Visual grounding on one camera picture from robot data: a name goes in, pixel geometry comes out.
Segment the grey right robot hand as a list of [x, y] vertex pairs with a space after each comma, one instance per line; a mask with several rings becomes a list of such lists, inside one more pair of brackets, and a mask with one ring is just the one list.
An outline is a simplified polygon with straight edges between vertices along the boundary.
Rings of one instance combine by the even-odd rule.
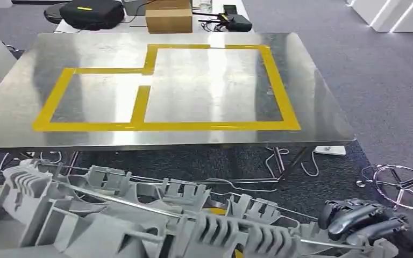
[[331, 240], [374, 245], [377, 240], [386, 239], [400, 255], [413, 255], [413, 226], [409, 217], [378, 202], [357, 198], [327, 200], [317, 222]]

